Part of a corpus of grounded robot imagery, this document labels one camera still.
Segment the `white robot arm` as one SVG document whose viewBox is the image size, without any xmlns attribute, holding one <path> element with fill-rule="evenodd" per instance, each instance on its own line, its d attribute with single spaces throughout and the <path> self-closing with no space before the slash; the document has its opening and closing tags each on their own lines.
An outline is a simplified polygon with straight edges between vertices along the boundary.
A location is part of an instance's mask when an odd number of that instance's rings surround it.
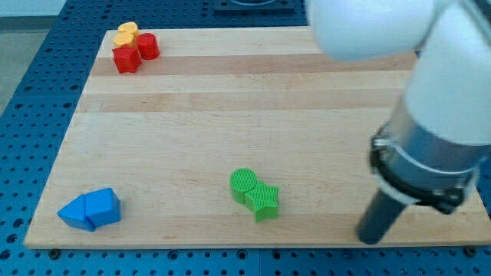
<svg viewBox="0 0 491 276">
<path fill-rule="evenodd" d="M 379 242 L 409 205 L 453 213 L 490 158 L 490 3 L 309 1 L 306 14 L 319 48 L 337 61 L 418 54 L 390 119 L 371 138 L 379 188 L 358 238 Z"/>
</svg>

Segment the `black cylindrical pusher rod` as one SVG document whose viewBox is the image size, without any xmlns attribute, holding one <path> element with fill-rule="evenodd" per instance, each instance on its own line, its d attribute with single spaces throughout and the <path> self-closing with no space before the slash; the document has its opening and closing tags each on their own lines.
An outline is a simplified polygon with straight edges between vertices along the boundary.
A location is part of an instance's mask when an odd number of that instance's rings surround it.
<svg viewBox="0 0 491 276">
<path fill-rule="evenodd" d="M 406 207 L 382 190 L 377 190 L 357 224 L 358 239 L 367 245 L 377 244 Z"/>
</svg>

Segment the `silver wrist flange clamp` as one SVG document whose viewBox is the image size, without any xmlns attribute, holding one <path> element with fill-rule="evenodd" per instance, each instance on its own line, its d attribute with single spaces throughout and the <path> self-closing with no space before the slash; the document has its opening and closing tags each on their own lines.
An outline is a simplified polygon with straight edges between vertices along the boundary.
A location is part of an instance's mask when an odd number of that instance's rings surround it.
<svg viewBox="0 0 491 276">
<path fill-rule="evenodd" d="M 469 198 L 489 154 L 489 145 L 438 137 L 415 120 L 401 99 L 371 138 L 370 164 L 381 190 L 392 199 L 449 215 Z"/>
</svg>

